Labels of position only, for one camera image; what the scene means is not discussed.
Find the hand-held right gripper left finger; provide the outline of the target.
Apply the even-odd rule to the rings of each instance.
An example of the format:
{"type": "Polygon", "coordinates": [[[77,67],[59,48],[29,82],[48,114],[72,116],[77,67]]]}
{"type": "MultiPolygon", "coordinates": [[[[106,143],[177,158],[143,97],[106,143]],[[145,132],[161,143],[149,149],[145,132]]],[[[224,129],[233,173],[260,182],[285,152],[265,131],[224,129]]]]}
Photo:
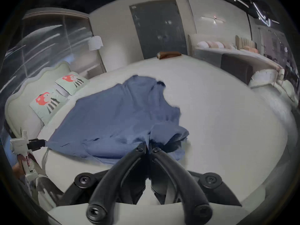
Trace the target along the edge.
{"type": "Polygon", "coordinates": [[[88,199],[86,218],[91,223],[113,223],[114,207],[120,197],[122,185],[130,172],[143,161],[147,152],[146,143],[140,143],[122,157],[109,170],[95,174],[78,174],[70,187],[58,200],[57,206],[75,205],[83,194],[88,199]]]}

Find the person's left hand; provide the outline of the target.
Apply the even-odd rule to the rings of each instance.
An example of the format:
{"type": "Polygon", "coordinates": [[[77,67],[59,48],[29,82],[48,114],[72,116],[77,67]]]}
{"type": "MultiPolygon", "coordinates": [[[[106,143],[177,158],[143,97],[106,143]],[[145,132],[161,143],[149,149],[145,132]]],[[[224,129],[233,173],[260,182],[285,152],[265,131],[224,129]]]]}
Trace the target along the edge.
{"type": "Polygon", "coordinates": [[[17,179],[21,179],[25,176],[25,171],[22,164],[23,161],[29,163],[28,156],[24,157],[21,154],[17,155],[17,163],[12,167],[13,174],[17,179]]]}

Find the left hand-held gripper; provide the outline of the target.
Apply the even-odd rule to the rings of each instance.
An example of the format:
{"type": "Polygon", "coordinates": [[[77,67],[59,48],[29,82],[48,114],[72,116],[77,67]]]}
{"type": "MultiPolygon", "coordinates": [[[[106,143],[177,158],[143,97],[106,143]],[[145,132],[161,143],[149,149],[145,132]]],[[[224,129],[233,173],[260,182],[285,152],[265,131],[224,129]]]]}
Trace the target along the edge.
{"type": "MultiPolygon", "coordinates": [[[[35,180],[38,177],[38,173],[34,169],[34,165],[31,165],[28,162],[29,153],[32,152],[31,149],[28,148],[29,139],[27,136],[27,131],[22,130],[21,137],[10,139],[10,149],[15,155],[22,155],[25,160],[21,160],[22,168],[25,173],[25,178],[27,180],[35,180]]],[[[35,150],[39,150],[42,147],[46,146],[46,140],[35,139],[35,150]]]]}

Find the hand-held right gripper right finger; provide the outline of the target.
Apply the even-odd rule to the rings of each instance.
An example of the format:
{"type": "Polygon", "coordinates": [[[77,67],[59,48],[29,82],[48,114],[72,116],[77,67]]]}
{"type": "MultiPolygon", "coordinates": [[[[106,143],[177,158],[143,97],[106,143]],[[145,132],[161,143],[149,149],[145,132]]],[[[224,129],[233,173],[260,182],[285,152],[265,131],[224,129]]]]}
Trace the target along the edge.
{"type": "Polygon", "coordinates": [[[209,203],[241,207],[220,175],[187,171],[160,148],[149,154],[151,189],[160,205],[182,203],[185,224],[206,224],[212,218],[209,203]]]}

